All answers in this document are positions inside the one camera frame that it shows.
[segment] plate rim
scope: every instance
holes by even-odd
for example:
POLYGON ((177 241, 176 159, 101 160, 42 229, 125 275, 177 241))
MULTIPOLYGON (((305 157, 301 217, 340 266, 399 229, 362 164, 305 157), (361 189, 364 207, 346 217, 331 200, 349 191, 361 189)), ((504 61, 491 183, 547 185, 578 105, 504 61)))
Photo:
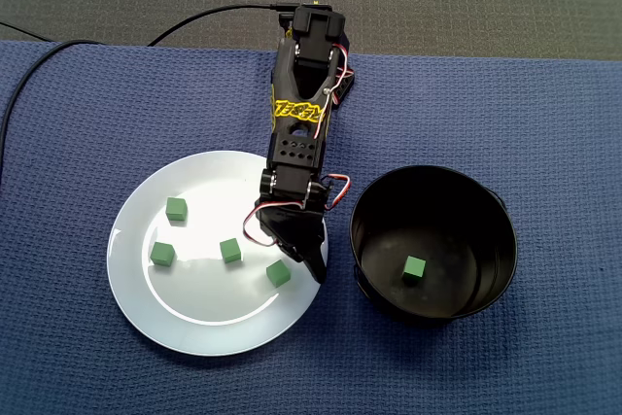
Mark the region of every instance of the plate rim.
MULTIPOLYGON (((213 155, 213 154, 237 154, 237 155, 244 155, 244 156, 253 156, 253 157, 258 157, 260 159, 262 159, 263 161, 266 161, 266 158, 260 155, 256 155, 254 153, 247 153, 247 152, 243 152, 243 151, 230 151, 230 150, 215 150, 215 151, 205 151, 202 153, 195 153, 193 155, 188 155, 188 156, 184 156, 184 157, 180 157, 178 159, 175 159, 169 163, 167 163, 166 165, 163 165, 162 167, 160 167, 156 172, 153 172, 149 177, 147 177, 145 180, 143 180, 134 190, 132 190, 132 193, 125 199, 125 201, 123 202, 123 205, 121 206, 121 208, 119 209, 117 215, 115 216, 115 220, 113 221, 111 230, 110 230, 110 235, 108 237, 108 245, 106 247, 106 274, 108 275, 108 285, 110 286, 110 292, 113 296, 113 298, 115 299, 115 302, 117 303, 117 306, 119 307, 120 311, 122 312, 122 314, 124 315, 124 317, 132 324, 132 326, 137 329, 141 334, 143 334, 145 337, 149 338, 151 341, 153 341, 154 343, 156 343, 157 345, 160 345, 168 350, 172 350, 174 352, 179 352, 182 354, 186 354, 186 355, 192 355, 195 357, 211 357, 211 358, 217 358, 217 357, 226 357, 226 356, 231 356, 231 355, 238 355, 238 354, 243 354, 245 352, 250 352, 252 350, 257 349, 258 347, 261 347, 271 341, 273 341, 274 339, 276 339, 277 337, 283 335, 283 333, 285 333, 287 330, 289 330, 293 325, 295 325, 298 320, 300 320, 300 318, 302 318, 302 316, 304 315, 304 313, 306 313, 306 311, 311 307, 311 305, 313 304, 313 301, 315 300, 318 292, 320 291, 320 288, 318 288, 318 290, 316 290, 315 294, 313 295, 313 298, 311 299, 311 302, 309 303, 309 306, 300 314, 300 316, 298 316, 297 318, 295 318, 290 324, 288 324, 286 327, 284 327, 282 330, 280 330, 279 332, 277 332, 276 334, 274 334, 271 337, 266 338, 265 340, 263 340, 262 342, 259 342, 251 347, 245 348, 243 350, 238 350, 238 351, 233 351, 233 352, 223 352, 223 353, 197 353, 197 352, 190 352, 188 350, 183 350, 183 349, 179 349, 179 348, 175 348, 171 345, 167 345, 164 344, 158 340, 156 340, 155 337, 152 337, 150 335, 148 335, 145 331, 143 331, 141 328, 139 328, 131 319, 129 316, 127 316, 127 313, 125 312, 125 310, 123 309, 123 307, 121 306, 121 303, 119 302, 119 299, 117 298, 117 295, 115 294, 115 289, 113 287, 113 283, 112 283, 112 278, 111 278, 111 274, 110 274, 110 262, 109 262, 109 257, 110 257, 110 250, 113 244, 113 239, 114 239, 114 232, 115 232, 115 225, 117 225, 117 221, 119 220, 119 216, 121 215, 121 212, 123 211, 123 208, 125 207, 125 205, 127 204, 127 202, 129 201, 129 199, 131 198, 131 196, 138 191, 143 185, 145 185, 152 177, 154 177, 156 174, 158 174, 159 172, 161 172, 162 170, 164 170, 166 167, 168 167, 171 164, 177 163, 179 161, 188 159, 188 158, 192 158, 192 157, 197 157, 197 156, 203 156, 203 155, 213 155)), ((324 254, 323 252, 323 256, 324 256, 324 262, 328 263, 328 231, 327 231, 327 226, 326 226, 326 221, 323 220, 323 224, 324 224, 324 232, 325 232, 325 242, 323 244, 323 249, 326 249, 326 253, 324 254)))

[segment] yellow label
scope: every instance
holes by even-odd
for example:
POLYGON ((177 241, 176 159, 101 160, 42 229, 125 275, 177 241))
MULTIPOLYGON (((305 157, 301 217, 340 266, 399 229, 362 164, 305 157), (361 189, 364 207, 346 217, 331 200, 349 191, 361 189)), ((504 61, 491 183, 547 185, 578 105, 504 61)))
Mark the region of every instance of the yellow label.
POLYGON ((311 121, 317 123, 322 108, 317 104, 311 104, 310 102, 290 102, 288 100, 274 100, 272 98, 272 109, 274 118, 277 117, 294 117, 299 121, 311 121))

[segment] bucket rim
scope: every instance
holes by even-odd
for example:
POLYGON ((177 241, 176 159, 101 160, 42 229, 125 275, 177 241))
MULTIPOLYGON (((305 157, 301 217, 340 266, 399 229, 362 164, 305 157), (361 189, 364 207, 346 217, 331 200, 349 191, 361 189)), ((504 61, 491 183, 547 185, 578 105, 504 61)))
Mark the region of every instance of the bucket rim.
MULTIPOLYGON (((357 198, 357 201, 356 201, 356 203, 354 205, 354 208, 352 210, 352 214, 350 215, 350 248, 352 249, 352 254, 354 255, 356 267, 361 271, 361 274, 363 275, 365 281, 367 282, 367 284, 378 295, 380 295, 382 297, 383 300, 385 300, 387 302, 387 304, 389 304, 392 307, 395 307, 396 310, 398 310, 400 313, 405 314, 407 316, 410 316, 410 317, 413 317, 413 318, 429 319, 429 320, 453 321, 453 320, 457 320, 457 319, 460 319, 460 318, 465 318, 465 317, 470 316, 470 315, 474 315, 475 313, 479 313, 480 311, 485 310, 486 308, 488 308, 489 306, 491 306, 495 302, 497 302, 497 300, 499 300, 503 296, 503 294, 505 294, 505 292, 507 291, 507 289, 509 288, 509 286, 511 285, 511 283, 512 283, 512 281, 514 279, 514 274, 516 273, 516 267, 518 265, 518 239, 516 238, 516 229, 514 228, 514 223, 512 222, 512 219, 511 219, 509 213, 507 212, 507 208, 505 206, 505 203, 501 200, 501 198, 494 191, 484 187, 482 184, 477 182, 472 177, 469 177, 468 175, 466 175, 466 174, 464 174, 464 173, 462 173, 462 172, 460 172, 460 171, 458 171, 456 169, 452 169, 450 167, 444 167, 444 166, 441 166, 441 165, 430 165, 430 164, 424 164, 424 165, 417 165, 417 164, 404 165, 402 167, 398 167, 398 168, 392 169, 389 172, 385 172, 384 174, 382 174, 379 177, 377 177, 376 179, 374 179, 369 185, 367 185, 367 187, 365 187, 363 189, 363 191, 361 192, 361 194, 357 198), (513 250, 514 250, 514 255, 513 255, 514 256, 514 262, 513 262, 513 265, 512 265, 512 270, 510 272, 509 278, 507 280, 507 283, 505 284, 503 289, 497 294, 495 299, 493 299, 490 302, 480 306, 479 308, 476 308, 475 310, 471 310, 471 311, 469 311, 467 313, 462 313, 460 315, 455 315, 455 316, 450 316, 450 317, 438 317, 438 316, 429 316, 429 315, 422 315, 422 314, 419 314, 419 313, 413 313, 412 311, 406 310, 406 309, 402 308, 401 306, 396 305, 395 303, 390 301, 381 291, 379 291, 372 284, 372 282, 369 280, 369 278, 367 277, 367 275, 363 271, 363 264, 361 263, 361 259, 359 259, 359 256, 357 255, 357 253, 355 251, 354 234, 353 234, 354 233, 354 218, 355 218, 355 214, 357 212, 357 209, 359 208, 359 204, 361 203, 361 200, 364 197, 364 195, 374 185, 379 183, 381 180, 385 179, 386 177, 388 177, 390 175, 394 175, 397 172, 406 171, 406 170, 412 170, 412 169, 438 169, 438 170, 441 170, 441 171, 452 172, 452 173, 454 173, 456 175, 459 175, 462 178, 466 179, 466 181, 469 181, 471 183, 476 184, 478 187, 480 187, 481 189, 486 191, 490 196, 492 196, 495 199, 495 201, 500 205, 501 209, 505 213, 505 216, 507 217, 507 220, 509 221, 509 227, 510 227, 511 232, 512 232, 513 250)), ((357 280, 357 283, 359 284, 360 288, 363 288, 363 285, 361 284, 361 281, 357 280)), ((369 301, 372 301, 367 294, 365 294, 365 296, 369 299, 369 301)))

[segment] mounting hole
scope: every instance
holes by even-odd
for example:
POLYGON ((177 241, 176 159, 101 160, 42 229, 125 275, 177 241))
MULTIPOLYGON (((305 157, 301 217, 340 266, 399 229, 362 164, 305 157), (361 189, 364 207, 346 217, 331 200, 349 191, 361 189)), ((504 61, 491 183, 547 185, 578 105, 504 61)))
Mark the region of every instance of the mounting hole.
POLYGON ((309 136, 311 127, 304 121, 298 121, 290 128, 290 134, 293 136, 309 136))

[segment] black cable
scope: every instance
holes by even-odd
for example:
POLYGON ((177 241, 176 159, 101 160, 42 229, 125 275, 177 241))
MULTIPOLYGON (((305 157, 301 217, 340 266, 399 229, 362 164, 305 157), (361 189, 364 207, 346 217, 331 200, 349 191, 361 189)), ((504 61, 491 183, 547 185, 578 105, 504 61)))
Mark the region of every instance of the black cable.
POLYGON ((239 10, 239 9, 264 9, 264 10, 276 10, 275 4, 235 4, 235 5, 225 5, 223 7, 218 7, 217 9, 206 10, 205 12, 201 12, 200 14, 193 15, 192 17, 188 17, 183 21, 180 21, 172 28, 167 29, 162 34, 160 34, 157 38, 151 41, 148 46, 155 46, 162 39, 164 39, 169 34, 177 31, 182 26, 186 26, 188 23, 195 21, 196 19, 207 17, 208 15, 217 14, 219 12, 227 12, 229 10, 239 10))
POLYGON ((32 36, 33 38, 40 39, 41 41, 46 41, 48 43, 53 42, 52 39, 46 38, 45 36, 41 36, 40 34, 33 33, 32 31, 28 31, 27 29, 20 28, 19 26, 15 26, 14 24, 10 24, 6 21, 0 20, 0 24, 6 26, 7 28, 14 29, 15 31, 19 31, 20 33, 27 34, 28 36, 32 36))
POLYGON ((55 55, 57 52, 60 52, 63 49, 66 49, 70 46, 75 46, 76 44, 101 44, 101 43, 97 43, 96 41, 78 39, 74 41, 67 41, 67 42, 59 44, 58 46, 51 48, 49 51, 47 51, 41 57, 39 57, 39 59, 28 69, 28 71, 26 71, 26 73, 23 74, 23 76, 21 77, 21 80, 19 80, 19 83, 16 86, 15 91, 13 91, 13 95, 11 96, 11 99, 9 99, 9 105, 7 106, 7 109, 4 111, 4 117, 2 118, 2 126, 0 126, 0 184, 2 183, 2 163, 4 161, 4 145, 7 140, 7 128, 9 127, 9 117, 11 116, 11 112, 13 111, 13 108, 16 105, 17 97, 21 93, 21 90, 23 89, 23 87, 26 85, 26 82, 28 81, 28 79, 30 79, 32 74, 35 73, 35 71, 46 60, 48 60, 50 57, 55 55))

